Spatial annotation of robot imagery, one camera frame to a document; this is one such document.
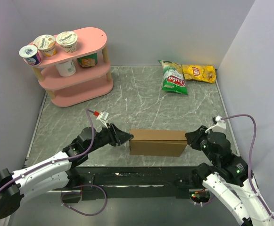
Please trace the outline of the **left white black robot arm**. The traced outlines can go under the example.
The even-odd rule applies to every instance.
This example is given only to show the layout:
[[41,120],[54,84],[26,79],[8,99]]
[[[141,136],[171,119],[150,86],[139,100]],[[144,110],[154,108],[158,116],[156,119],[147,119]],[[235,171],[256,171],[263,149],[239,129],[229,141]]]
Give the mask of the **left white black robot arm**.
[[79,177],[70,171],[88,160],[89,153],[105,146],[121,146],[133,135],[109,123],[97,132],[86,127],[71,144],[54,156],[31,167],[0,170],[0,219],[13,214],[22,201],[50,190],[67,187],[75,189]]

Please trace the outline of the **brown cardboard box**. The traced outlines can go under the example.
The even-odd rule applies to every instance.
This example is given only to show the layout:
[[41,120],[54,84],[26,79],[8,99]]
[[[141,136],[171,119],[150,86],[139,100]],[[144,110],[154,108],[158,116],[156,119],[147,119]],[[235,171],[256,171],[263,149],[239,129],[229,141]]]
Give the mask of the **brown cardboard box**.
[[187,146],[184,131],[131,129],[131,155],[179,157]]

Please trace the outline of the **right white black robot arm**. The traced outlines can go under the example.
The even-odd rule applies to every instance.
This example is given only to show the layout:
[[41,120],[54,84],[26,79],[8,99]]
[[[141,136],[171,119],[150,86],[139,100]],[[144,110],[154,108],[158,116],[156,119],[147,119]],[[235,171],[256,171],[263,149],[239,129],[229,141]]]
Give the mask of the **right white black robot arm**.
[[202,151],[212,163],[197,166],[192,172],[192,183],[208,189],[240,226],[274,226],[274,213],[261,197],[247,163],[232,153],[224,133],[206,130],[201,126],[185,134],[187,144]]

